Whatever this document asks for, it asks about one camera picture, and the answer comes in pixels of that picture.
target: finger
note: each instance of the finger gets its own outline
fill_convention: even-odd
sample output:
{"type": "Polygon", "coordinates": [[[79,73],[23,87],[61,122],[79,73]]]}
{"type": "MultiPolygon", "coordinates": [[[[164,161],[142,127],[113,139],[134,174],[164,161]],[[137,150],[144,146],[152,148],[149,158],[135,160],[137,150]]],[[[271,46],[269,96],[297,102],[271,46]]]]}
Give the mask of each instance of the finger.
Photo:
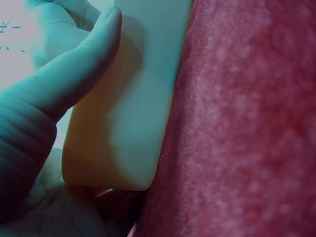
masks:
{"type": "Polygon", "coordinates": [[[18,98],[57,122],[82,99],[112,64],[120,40],[122,15],[115,6],[102,13],[80,45],[4,93],[18,98]]]}
{"type": "Polygon", "coordinates": [[[83,30],[91,31],[101,12],[87,0],[26,0],[28,7],[53,2],[61,5],[71,15],[77,26],[83,30]]]}
{"type": "Polygon", "coordinates": [[[126,237],[139,218],[144,192],[114,190],[94,200],[109,236],[126,237]]]}

